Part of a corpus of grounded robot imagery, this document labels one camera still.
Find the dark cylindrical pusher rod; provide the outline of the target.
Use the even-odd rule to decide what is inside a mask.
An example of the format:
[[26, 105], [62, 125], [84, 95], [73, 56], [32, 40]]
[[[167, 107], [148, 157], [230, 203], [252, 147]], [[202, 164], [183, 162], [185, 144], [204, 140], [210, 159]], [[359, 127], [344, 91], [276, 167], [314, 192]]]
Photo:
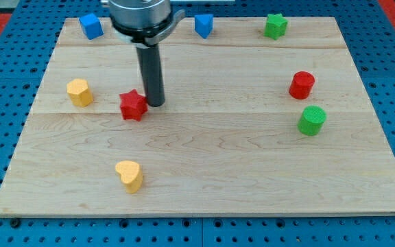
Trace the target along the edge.
[[165, 103], [165, 92], [159, 47], [137, 47], [136, 53], [147, 103], [151, 107], [162, 106]]

